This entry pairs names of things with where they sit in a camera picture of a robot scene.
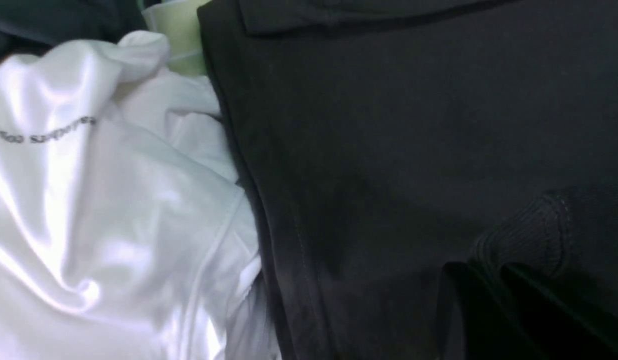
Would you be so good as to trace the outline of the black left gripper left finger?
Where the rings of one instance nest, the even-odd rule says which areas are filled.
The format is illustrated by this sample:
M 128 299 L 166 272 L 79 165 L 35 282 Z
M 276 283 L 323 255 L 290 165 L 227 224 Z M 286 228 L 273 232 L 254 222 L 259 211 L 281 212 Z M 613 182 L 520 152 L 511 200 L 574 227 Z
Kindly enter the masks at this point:
M 483 276 L 463 262 L 441 271 L 436 305 L 440 360 L 543 360 Z

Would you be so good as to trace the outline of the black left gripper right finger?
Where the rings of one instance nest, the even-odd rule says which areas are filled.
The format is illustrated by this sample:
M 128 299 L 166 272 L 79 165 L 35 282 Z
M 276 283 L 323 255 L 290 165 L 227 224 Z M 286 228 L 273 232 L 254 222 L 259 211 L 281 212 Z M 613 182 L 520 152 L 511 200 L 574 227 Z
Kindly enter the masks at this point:
M 522 264 L 501 269 L 517 323 L 544 360 L 618 360 L 618 318 Z

